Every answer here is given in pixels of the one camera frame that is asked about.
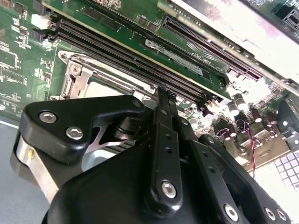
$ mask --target pcie slot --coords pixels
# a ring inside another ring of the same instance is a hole
[[[205,91],[196,84],[150,61],[142,60],[121,47],[116,47],[103,37],[94,35],[78,25],[72,25],[66,20],[60,20],[56,25],[56,31],[51,35],[52,41],[60,38],[111,67],[130,73],[142,81],[154,85],[165,85],[169,90],[192,102],[205,98]]]
[[[112,10],[110,10],[106,7],[101,6],[97,0],[82,0],[82,1],[88,3],[91,7],[93,7],[100,13],[103,13],[104,15],[108,16],[109,18],[113,18],[113,20],[119,22],[120,24],[124,25],[125,27],[136,31],[137,33],[141,34],[145,38],[147,38],[149,40],[153,40],[155,43],[157,43],[161,46],[164,46],[165,48],[168,48],[171,52],[173,52],[176,55],[179,55],[183,59],[185,59],[199,67],[202,67],[205,70],[214,70],[210,66],[208,66],[204,63],[200,63],[197,59],[195,59],[193,56],[189,55],[187,52],[184,52],[179,47],[176,47],[172,44],[167,43],[167,41],[165,41],[162,37],[153,35],[151,32],[147,31],[144,28],[138,27],[137,25],[133,24],[131,21],[124,18],[123,16],[114,13]]]
[[[257,71],[251,69],[248,65],[244,64],[242,61],[238,60],[234,56],[230,55],[223,49],[214,45],[213,43],[207,41],[205,38],[189,29],[185,25],[179,23],[173,18],[167,16],[162,24],[163,27],[172,31],[176,35],[180,36],[184,40],[190,42],[191,44],[197,46],[204,52],[210,54],[212,57],[220,60],[231,69],[236,72],[246,76],[247,78],[258,81],[262,78],[262,75]]]

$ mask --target metal bracket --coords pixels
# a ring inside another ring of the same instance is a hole
[[[93,127],[105,126],[119,117],[137,117],[144,110],[138,99],[128,95],[36,102],[24,108],[19,130],[28,144],[58,161],[71,163],[85,153]]]
[[[113,86],[114,89],[133,95],[139,100],[150,99],[155,92],[153,86],[87,55],[61,50],[58,56],[67,64],[67,68],[61,95],[60,97],[50,97],[52,100],[84,98],[90,78],[94,78],[94,80],[103,83],[105,86]]]
[[[282,212],[278,204],[264,191],[262,187],[246,172],[246,170],[230,156],[225,148],[209,135],[202,135],[199,142],[205,145],[207,151],[213,152],[213,156],[221,161],[223,176],[229,185],[234,186],[236,191],[243,195],[243,213],[250,223],[283,224],[290,221],[289,217]],[[286,220],[280,217],[281,211]]]
[[[49,203],[62,185],[82,173],[80,162],[60,163],[28,145],[22,137],[19,139],[16,156],[29,167]]]
[[[145,202],[156,216],[169,217],[183,203],[178,135],[172,129],[168,92],[158,88],[155,96],[159,105],[154,110],[154,136],[148,142],[151,163]]]
[[[249,224],[238,210],[209,149],[197,141],[187,120],[176,117],[175,121],[179,133],[180,154],[187,156],[193,166],[199,186],[204,185],[206,198],[203,199],[207,204],[211,204],[210,219],[226,224]]]

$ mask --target chip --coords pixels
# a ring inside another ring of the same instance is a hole
[[[275,90],[273,91],[273,93],[277,96],[278,94],[280,94],[280,90]]]
[[[10,9],[11,5],[12,5],[11,0],[0,0],[1,7]]]
[[[15,4],[14,9],[16,10],[16,12],[18,14],[21,14],[21,15],[24,12],[24,6],[22,4],[20,4],[20,3],[18,3],[18,2]]]
[[[260,101],[258,104],[259,104],[260,106],[264,106],[266,103],[265,103],[265,101]]]
[[[146,27],[149,23],[145,18],[143,18],[142,16],[139,16],[139,15],[137,16],[136,21],[140,26],[143,26],[143,27]]]
[[[20,34],[27,35],[27,30],[20,27]]]
[[[152,22],[149,22],[148,29],[153,32],[157,32],[159,30],[159,26],[157,26],[156,24],[154,24]]]
[[[48,73],[48,72],[45,72],[45,73],[43,74],[43,76],[44,76],[45,79],[51,79],[51,74]]]

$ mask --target electrolytic capacitor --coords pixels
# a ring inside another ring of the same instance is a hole
[[[248,105],[245,103],[241,94],[236,94],[234,96],[235,104],[237,105],[239,111],[246,111],[248,110]]]
[[[235,127],[234,127],[234,125],[232,125],[232,124],[230,124],[230,125],[228,125],[228,129],[229,129],[229,135],[231,136],[231,137],[235,137],[236,135],[237,135],[237,133],[235,132]]]
[[[267,113],[267,120],[272,125],[276,125],[278,123],[276,119],[276,114],[272,111]]]
[[[225,133],[223,134],[223,138],[224,138],[225,141],[230,140],[229,132],[225,132]]]
[[[228,105],[228,110],[232,116],[237,116],[239,114],[239,110],[235,102],[231,102]]]
[[[262,121],[262,117],[260,115],[260,113],[258,112],[257,109],[252,109],[251,110],[251,115],[253,117],[254,122],[259,123]]]

